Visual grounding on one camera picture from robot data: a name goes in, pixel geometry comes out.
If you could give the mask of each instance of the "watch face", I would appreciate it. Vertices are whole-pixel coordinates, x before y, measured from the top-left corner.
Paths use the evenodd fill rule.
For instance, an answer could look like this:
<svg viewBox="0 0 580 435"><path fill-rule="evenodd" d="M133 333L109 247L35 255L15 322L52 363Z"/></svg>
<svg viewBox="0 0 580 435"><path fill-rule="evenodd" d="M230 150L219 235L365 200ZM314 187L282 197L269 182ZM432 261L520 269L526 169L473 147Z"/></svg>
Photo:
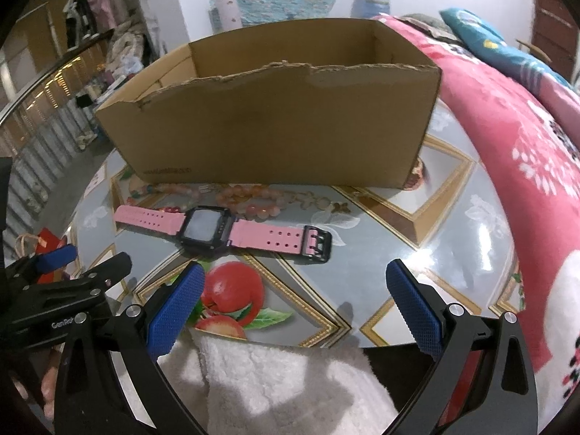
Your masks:
<svg viewBox="0 0 580 435"><path fill-rule="evenodd" d="M212 256L227 247L234 220L225 207L198 206L186 213L178 238L186 249Z"/></svg>
<svg viewBox="0 0 580 435"><path fill-rule="evenodd" d="M218 229L221 213L211 209L196 209L183 231L183 238L196 242L211 242Z"/></svg>

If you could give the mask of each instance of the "teal pillow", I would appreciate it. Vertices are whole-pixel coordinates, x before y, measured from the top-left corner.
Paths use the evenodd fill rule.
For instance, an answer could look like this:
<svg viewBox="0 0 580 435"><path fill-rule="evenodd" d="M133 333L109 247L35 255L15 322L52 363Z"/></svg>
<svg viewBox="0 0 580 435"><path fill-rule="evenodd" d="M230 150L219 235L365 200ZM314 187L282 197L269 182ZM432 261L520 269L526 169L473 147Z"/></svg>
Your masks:
<svg viewBox="0 0 580 435"><path fill-rule="evenodd" d="M471 11L448 8L439 13L477 58L513 78L533 95L539 94L543 74L552 75L559 83L571 89L561 75L531 54L508 46L497 29Z"/></svg>

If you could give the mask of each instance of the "apple print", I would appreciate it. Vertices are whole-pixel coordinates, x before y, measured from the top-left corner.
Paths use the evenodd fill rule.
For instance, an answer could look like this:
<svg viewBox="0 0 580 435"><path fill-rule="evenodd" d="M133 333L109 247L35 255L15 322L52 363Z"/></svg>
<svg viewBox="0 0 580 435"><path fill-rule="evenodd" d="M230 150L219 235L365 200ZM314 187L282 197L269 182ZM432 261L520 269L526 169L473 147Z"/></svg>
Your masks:
<svg viewBox="0 0 580 435"><path fill-rule="evenodd" d="M240 261L223 263L206 274L201 302L207 309L222 314L236 312L251 305L247 315L238 322L228 317L241 330L241 327L255 319L264 304L262 278L251 266Z"/></svg>
<svg viewBox="0 0 580 435"><path fill-rule="evenodd" d="M195 328L224 337L246 340L246 334L242 326L228 315L213 315L207 319L201 319L195 324Z"/></svg>

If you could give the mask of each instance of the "finger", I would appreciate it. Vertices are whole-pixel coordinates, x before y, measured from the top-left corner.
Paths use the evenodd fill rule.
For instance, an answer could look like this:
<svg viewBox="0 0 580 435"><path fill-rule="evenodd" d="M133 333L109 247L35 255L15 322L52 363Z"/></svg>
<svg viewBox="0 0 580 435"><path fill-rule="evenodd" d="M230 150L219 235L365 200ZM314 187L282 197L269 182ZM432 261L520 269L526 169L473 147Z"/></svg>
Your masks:
<svg viewBox="0 0 580 435"><path fill-rule="evenodd" d="M44 417L51 422L54 420L54 401L44 405Z"/></svg>
<svg viewBox="0 0 580 435"><path fill-rule="evenodd" d="M41 391L45 402L54 400L54 390L56 389L56 377L59 369L60 351L52 348L48 356L47 370L42 378Z"/></svg>
<svg viewBox="0 0 580 435"><path fill-rule="evenodd" d="M44 374L41 383L41 391L45 402L54 401L54 391L56 389L56 376L58 368L51 366L48 368L47 372Z"/></svg>

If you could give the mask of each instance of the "pink watch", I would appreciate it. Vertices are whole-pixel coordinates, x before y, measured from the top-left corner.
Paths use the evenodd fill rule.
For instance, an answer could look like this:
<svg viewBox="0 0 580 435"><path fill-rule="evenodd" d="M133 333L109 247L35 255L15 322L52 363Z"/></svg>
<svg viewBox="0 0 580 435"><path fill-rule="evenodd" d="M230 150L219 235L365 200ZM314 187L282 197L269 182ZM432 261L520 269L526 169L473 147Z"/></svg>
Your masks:
<svg viewBox="0 0 580 435"><path fill-rule="evenodd" d="M115 221L176 235L186 250L206 256L238 247L301 255L326 263L332 246L331 233L318 227L281 227L237 219L227 207L199 206L186 213L166 213L119 206Z"/></svg>

